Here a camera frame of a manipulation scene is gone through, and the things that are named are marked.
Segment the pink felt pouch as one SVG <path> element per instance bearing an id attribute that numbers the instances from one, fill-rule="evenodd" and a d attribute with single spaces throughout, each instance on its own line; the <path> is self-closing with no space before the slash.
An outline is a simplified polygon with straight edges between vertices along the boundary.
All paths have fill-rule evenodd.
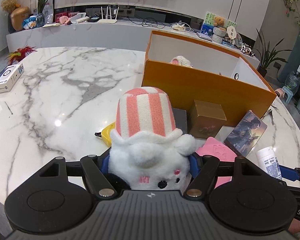
<path id="1" fill-rule="evenodd" d="M 207 138 L 204 145 L 196 150 L 196 153 L 199 156 L 211 155 L 218 158 L 220 161 L 232 163 L 237 157 L 237 155 L 230 148 L 228 148 L 228 146 L 213 137 Z M 217 178 L 215 188 L 230 182 L 232 180 L 232 175 L 233 169 L 230 169 L 228 172 L 222 172 L 221 176 L 218 176 Z"/>

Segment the white labelled bottle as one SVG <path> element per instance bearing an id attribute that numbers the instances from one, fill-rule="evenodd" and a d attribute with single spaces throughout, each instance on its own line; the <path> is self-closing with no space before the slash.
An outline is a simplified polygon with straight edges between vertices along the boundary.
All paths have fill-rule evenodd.
<path id="1" fill-rule="evenodd" d="M 256 152 L 259 168 L 273 178 L 282 179 L 279 163 L 272 146 L 260 149 Z"/>

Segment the illustrated card game box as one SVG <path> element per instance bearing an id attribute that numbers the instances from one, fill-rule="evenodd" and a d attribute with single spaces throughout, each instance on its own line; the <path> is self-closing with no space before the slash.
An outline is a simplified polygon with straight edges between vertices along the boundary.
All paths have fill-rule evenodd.
<path id="1" fill-rule="evenodd" d="M 224 143 L 237 155 L 246 157 L 266 129 L 267 125 L 249 110 L 226 137 Z"/>

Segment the white plush pink striped hat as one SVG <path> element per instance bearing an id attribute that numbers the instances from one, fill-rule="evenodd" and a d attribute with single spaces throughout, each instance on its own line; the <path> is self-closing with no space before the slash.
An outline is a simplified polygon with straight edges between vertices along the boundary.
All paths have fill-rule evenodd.
<path id="1" fill-rule="evenodd" d="M 163 90 L 140 87 L 123 94 L 110 138 L 108 171 L 132 190 L 184 192 L 188 187 L 196 142 L 176 127 Z"/>

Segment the yellow tape measure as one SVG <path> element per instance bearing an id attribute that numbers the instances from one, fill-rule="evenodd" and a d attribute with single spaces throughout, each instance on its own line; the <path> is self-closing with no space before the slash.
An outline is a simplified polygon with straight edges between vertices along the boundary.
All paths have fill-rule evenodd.
<path id="1" fill-rule="evenodd" d="M 95 137 L 102 139 L 105 145 L 110 148 L 111 147 L 111 137 L 110 132 L 115 128 L 115 122 L 109 124 L 105 127 L 101 132 L 95 132 Z"/>

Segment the gold cardboard box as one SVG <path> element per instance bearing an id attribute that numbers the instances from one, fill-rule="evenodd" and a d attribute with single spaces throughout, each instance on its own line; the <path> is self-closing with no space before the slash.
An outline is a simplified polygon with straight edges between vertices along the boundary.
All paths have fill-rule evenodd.
<path id="1" fill-rule="evenodd" d="M 226 123 L 226 116 L 221 105 L 194 100 L 188 112 L 189 134 L 195 138 L 215 137 Z"/>

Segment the water jug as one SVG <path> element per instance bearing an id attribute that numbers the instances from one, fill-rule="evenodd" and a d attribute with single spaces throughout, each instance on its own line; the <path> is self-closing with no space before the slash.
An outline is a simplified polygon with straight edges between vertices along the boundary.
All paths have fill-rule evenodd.
<path id="1" fill-rule="evenodd" d="M 293 95 L 298 91 L 300 86 L 300 65 L 296 71 L 292 71 L 287 75 L 285 86 L 293 93 Z"/>

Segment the orange cardboard storage box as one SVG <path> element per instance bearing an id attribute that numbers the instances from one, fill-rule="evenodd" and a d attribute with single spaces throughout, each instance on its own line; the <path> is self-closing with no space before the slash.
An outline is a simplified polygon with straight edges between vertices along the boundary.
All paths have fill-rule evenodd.
<path id="1" fill-rule="evenodd" d="M 192 68 L 171 64 L 176 56 Z M 222 106 L 226 126 L 235 127 L 247 111 L 262 117 L 276 94 L 240 54 L 212 42 L 152 31 L 145 54 L 143 87 L 165 91 L 174 108 L 190 111 L 194 100 Z"/>

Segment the cream crochet doll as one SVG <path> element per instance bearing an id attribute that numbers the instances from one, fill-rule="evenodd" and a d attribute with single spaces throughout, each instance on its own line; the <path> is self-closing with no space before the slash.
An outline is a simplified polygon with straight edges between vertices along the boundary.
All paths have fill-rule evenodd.
<path id="1" fill-rule="evenodd" d="M 192 68 L 191 62 L 183 56 L 176 56 L 170 61 L 171 64 Z"/>

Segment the potted green plant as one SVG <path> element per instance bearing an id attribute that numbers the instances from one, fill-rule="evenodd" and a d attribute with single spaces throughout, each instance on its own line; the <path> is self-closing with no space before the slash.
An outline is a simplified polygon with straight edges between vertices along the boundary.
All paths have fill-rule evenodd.
<path id="1" fill-rule="evenodd" d="M 267 74 L 267 68 L 270 66 L 271 63 L 280 61 L 283 63 L 287 63 L 288 61 L 282 57 L 279 56 L 280 53 L 285 51 L 292 51 L 291 49 L 280 49 L 277 50 L 277 46 L 279 46 L 283 41 L 284 38 L 279 40 L 273 48 L 270 47 L 270 41 L 266 42 L 266 39 L 264 38 L 264 34 L 262 31 L 259 31 L 258 29 L 257 35 L 261 43 L 261 49 L 255 48 L 255 50 L 260 55 L 260 63 L 258 65 L 257 71 L 262 77 L 265 77 Z"/>

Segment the white blue product box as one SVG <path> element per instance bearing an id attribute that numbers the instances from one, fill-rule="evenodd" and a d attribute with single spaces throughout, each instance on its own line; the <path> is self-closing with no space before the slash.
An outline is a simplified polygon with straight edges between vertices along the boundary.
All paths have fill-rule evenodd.
<path id="1" fill-rule="evenodd" d="M 24 72 L 24 65 L 19 62 L 7 66 L 0 72 L 0 93 L 10 92 Z"/>

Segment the white tv console cabinet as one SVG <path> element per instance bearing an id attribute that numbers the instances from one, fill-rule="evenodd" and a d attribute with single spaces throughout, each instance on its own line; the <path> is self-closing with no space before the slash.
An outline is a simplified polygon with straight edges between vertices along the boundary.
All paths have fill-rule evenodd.
<path id="1" fill-rule="evenodd" d="M 52 57 L 68 53 L 72 48 L 125 49 L 145 52 L 148 47 L 152 31 L 172 33 L 185 37 L 205 41 L 196 33 L 173 30 L 165 26 L 163 29 L 143 27 L 130 21 L 110 23 L 79 23 L 60 25 L 56 27 L 41 27 L 23 30 L 6 36 L 8 50 L 16 51 L 25 46 L 34 47 L 37 55 L 36 62 L 49 61 Z"/>

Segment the red yellow feather toy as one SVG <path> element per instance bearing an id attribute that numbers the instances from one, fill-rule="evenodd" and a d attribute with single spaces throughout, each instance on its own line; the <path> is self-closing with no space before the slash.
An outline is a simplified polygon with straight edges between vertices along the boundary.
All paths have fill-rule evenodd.
<path id="1" fill-rule="evenodd" d="M 27 55 L 29 55 L 32 52 L 35 52 L 35 47 L 31 47 L 31 46 L 25 46 L 23 48 L 18 48 L 16 51 L 9 53 L 9 55 L 7 56 L 7 65 L 12 65 L 15 62 L 20 62 L 21 60 L 23 60 Z"/>

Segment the white wifi router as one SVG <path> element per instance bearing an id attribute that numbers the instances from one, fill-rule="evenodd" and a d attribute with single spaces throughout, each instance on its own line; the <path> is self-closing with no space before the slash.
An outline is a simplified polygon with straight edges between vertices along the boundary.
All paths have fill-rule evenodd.
<path id="1" fill-rule="evenodd" d="M 107 6 L 106 14 L 104 15 L 103 8 L 101 7 L 101 17 L 97 20 L 97 23 L 110 23 L 110 24 L 116 23 L 118 12 L 119 12 L 119 7 L 112 9 L 111 6 Z"/>

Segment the brown teddy bear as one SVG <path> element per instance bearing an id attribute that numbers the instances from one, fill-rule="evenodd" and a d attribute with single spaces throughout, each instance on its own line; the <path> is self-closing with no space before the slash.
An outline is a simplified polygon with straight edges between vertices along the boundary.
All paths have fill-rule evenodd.
<path id="1" fill-rule="evenodd" d="M 213 20 L 213 26 L 214 27 L 224 27 L 224 18 L 222 18 L 221 16 L 215 16 L 214 20 Z"/>

